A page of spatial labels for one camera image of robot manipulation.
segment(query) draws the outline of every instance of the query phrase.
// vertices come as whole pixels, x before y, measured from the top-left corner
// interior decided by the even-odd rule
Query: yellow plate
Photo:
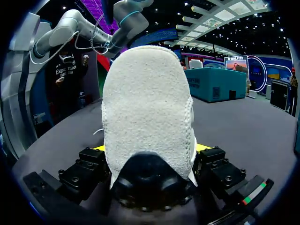
[[[105,151],[105,146],[102,145],[100,147],[94,148],[95,150],[98,149],[100,151]],[[204,149],[212,149],[211,147],[205,146],[205,145],[201,145],[201,144],[197,144],[197,151],[202,151]]]

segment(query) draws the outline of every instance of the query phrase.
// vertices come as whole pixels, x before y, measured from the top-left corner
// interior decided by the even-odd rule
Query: gray carpet
[[[250,98],[211,104],[194,98],[194,114],[198,143],[225,150],[234,165],[247,170],[248,179],[259,174],[274,180],[274,187],[257,207],[259,214],[263,213],[279,195],[296,164],[296,119]],[[93,135],[101,127],[99,102],[48,131],[13,168],[21,186],[22,177],[32,171],[39,173],[45,169],[58,178],[58,170],[70,167],[82,149],[103,144],[103,132]]]

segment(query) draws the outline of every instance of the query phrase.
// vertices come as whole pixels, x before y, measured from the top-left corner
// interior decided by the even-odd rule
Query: robotic arm
[[[132,38],[143,32],[149,25],[147,19],[141,14],[143,8],[149,7],[154,0],[122,0],[114,4],[113,14],[120,28],[114,35],[106,34],[95,28],[82,14],[75,10],[67,11],[57,26],[44,34],[34,45],[33,53],[42,58],[52,48],[66,43],[76,32],[86,40],[93,39],[93,43],[107,48],[103,53],[113,58]]]

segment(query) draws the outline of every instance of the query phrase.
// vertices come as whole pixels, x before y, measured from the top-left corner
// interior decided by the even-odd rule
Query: white cable
[[[98,51],[95,49],[94,44],[93,44],[93,40],[94,40],[94,38],[95,38],[95,32],[96,32],[97,26],[98,26],[100,20],[103,18],[103,16],[104,16],[104,14],[102,14],[102,15],[99,17],[99,19],[97,20],[97,23],[96,23],[95,28],[94,28],[94,30],[93,30],[92,38],[90,39],[90,46],[92,47],[92,49],[94,50],[94,52],[96,52],[98,55],[104,55],[104,54],[106,54],[106,53],[108,52],[107,41],[106,41],[106,43],[104,44],[104,47],[106,47],[106,51],[105,51],[104,53],[98,52]]]
[[[29,56],[30,56],[30,60],[31,60],[31,62],[33,63],[33,64],[35,64],[35,65],[42,65],[42,64],[45,64],[45,63],[47,63],[47,62],[49,62],[51,59],[53,59],[60,51],[61,51],[61,49],[68,43],[68,42],[70,42],[72,39],[73,39],[73,37],[75,36],[75,35],[77,35],[77,34],[79,34],[79,31],[76,31],[74,34],[72,34],[72,36],[59,48],[59,50],[57,50],[57,52],[55,53],[55,54],[53,54],[53,56],[51,56],[49,59],[47,59],[45,62],[41,62],[41,63],[37,63],[37,62],[34,62],[33,61],[33,59],[32,59],[32,56],[31,56],[31,50],[29,51]]]
[[[98,132],[100,132],[100,131],[102,131],[102,130],[104,130],[104,129],[101,128],[101,129],[97,130],[93,135],[95,135],[96,133],[98,133]]]
[[[78,38],[79,38],[79,35],[77,35],[77,38],[76,38],[75,44],[74,44],[74,46],[75,46],[76,49],[79,49],[79,50],[93,49],[92,47],[89,47],[89,48],[79,48],[79,47],[77,47],[77,41],[78,41]],[[95,47],[95,48],[105,48],[105,46],[97,46],[97,47]]]

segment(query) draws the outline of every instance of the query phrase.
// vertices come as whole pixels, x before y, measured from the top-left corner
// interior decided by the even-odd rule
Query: teal booth
[[[218,68],[184,71],[191,95],[206,102],[219,102],[246,96],[246,73]]]

